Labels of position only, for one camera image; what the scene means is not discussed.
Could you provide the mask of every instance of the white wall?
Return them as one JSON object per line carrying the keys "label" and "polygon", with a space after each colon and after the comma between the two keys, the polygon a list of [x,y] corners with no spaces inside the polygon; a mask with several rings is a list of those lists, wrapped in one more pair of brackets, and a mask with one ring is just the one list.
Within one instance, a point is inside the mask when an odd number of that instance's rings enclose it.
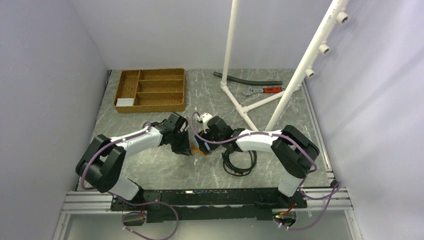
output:
{"label": "white wall", "polygon": [[[72,0],[109,69],[222,68],[231,0]],[[295,68],[331,0],[242,0],[231,68]]]}
{"label": "white wall", "polygon": [[48,240],[107,70],[68,0],[0,1],[0,239]]}
{"label": "white wall", "polygon": [[424,2],[351,0],[307,81],[364,239],[423,239]]}

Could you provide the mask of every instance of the gray marble surface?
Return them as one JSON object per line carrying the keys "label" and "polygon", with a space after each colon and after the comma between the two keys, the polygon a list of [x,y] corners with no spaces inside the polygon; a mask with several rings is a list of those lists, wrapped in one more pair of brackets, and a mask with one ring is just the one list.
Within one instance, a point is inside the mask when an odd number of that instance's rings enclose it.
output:
{"label": "gray marble surface", "polygon": [[[186,109],[179,114],[188,117],[195,110],[201,114],[207,112],[214,116],[220,116],[233,128],[249,129],[230,99],[221,90],[220,78],[213,76],[214,71],[222,73],[221,69],[189,69],[186,71]],[[230,69],[228,75],[254,81],[281,80],[283,86],[286,87],[293,73],[292,69]],[[120,70],[114,70],[111,73],[98,112],[94,136],[99,134],[107,137],[125,135],[141,129],[146,120],[160,122],[169,116],[168,112],[118,113],[113,106],[113,101],[120,75]],[[270,96],[268,93],[243,96],[241,92],[245,91],[248,86],[234,82],[228,82],[228,87],[243,106]],[[259,130],[265,129],[277,103],[278,100],[274,100],[248,113]],[[293,94],[274,130],[282,129],[288,124],[294,125],[317,146],[320,146],[303,89]],[[201,129],[200,124],[197,124],[197,129]],[[220,147],[208,156],[198,154],[183,156],[173,154],[170,145],[163,145],[128,158],[124,162],[121,174],[148,190],[277,187],[282,176],[287,174],[274,154],[258,152],[257,165],[251,174],[244,177],[231,176],[223,170],[221,158],[223,151],[223,148]],[[238,167],[250,165],[249,154],[245,152],[232,154],[231,161]],[[318,171],[307,177],[305,187],[329,185],[322,154],[316,163]]]}

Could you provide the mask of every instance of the black hose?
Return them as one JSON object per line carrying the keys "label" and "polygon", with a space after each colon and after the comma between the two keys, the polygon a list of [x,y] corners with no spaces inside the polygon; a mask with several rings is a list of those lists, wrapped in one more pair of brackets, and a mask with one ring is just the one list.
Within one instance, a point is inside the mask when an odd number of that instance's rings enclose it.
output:
{"label": "black hose", "polygon": [[[223,74],[219,73],[217,71],[214,71],[213,75],[218,77],[218,78],[223,77]],[[228,75],[227,75],[226,79],[228,81],[231,81],[231,82],[250,85],[250,86],[275,86],[275,85],[281,86],[281,85],[283,85],[283,81],[250,81],[250,80],[244,80],[244,79],[240,79],[240,78],[228,76]]]}

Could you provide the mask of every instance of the wrench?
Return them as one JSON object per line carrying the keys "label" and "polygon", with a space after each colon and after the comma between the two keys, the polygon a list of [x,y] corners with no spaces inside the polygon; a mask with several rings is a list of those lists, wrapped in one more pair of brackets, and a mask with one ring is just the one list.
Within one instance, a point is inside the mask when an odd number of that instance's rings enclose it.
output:
{"label": "wrench", "polygon": [[253,88],[253,87],[249,86],[247,91],[241,92],[241,94],[248,97],[248,96],[255,94],[255,93],[276,94],[276,93],[282,92],[284,90],[286,90],[286,88],[280,87],[280,86],[264,87],[264,88]]}

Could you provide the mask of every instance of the brown woven tray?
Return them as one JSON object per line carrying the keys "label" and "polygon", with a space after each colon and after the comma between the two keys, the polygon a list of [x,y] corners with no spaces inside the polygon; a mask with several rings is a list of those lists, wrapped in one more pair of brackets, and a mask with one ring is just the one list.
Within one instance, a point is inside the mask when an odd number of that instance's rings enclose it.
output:
{"label": "brown woven tray", "polygon": [[[117,106],[118,99],[134,99],[133,106]],[[186,109],[186,72],[183,68],[124,70],[113,106],[120,114],[182,112]]]}

